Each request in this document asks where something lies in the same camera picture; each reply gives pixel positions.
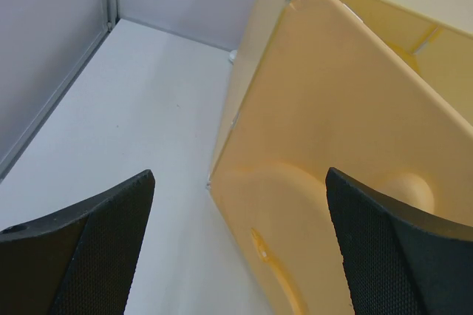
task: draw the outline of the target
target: white floor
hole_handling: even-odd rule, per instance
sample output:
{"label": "white floor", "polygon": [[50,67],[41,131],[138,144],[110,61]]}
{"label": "white floor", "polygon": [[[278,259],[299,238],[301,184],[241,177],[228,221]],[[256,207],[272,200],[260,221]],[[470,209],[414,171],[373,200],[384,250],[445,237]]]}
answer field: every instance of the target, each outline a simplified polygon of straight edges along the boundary
{"label": "white floor", "polygon": [[271,314],[205,190],[228,53],[120,21],[0,185],[0,230],[151,169],[128,315]]}

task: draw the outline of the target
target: floor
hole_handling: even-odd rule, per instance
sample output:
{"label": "floor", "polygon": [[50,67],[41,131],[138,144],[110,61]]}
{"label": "floor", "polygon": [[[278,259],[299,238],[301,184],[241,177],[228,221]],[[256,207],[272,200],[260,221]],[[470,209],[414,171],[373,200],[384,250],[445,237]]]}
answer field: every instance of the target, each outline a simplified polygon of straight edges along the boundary
{"label": "floor", "polygon": [[120,21],[0,185],[0,230],[151,169],[127,315],[271,314],[205,189],[228,53]]}

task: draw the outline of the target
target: yellow box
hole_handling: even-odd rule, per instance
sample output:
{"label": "yellow box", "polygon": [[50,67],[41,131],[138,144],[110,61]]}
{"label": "yellow box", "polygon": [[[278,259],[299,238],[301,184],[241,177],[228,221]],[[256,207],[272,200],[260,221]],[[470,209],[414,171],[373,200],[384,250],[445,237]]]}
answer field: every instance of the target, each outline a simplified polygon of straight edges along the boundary
{"label": "yellow box", "polygon": [[473,226],[472,54],[470,35],[383,0],[284,8],[211,176],[277,314],[353,314],[331,166]]}

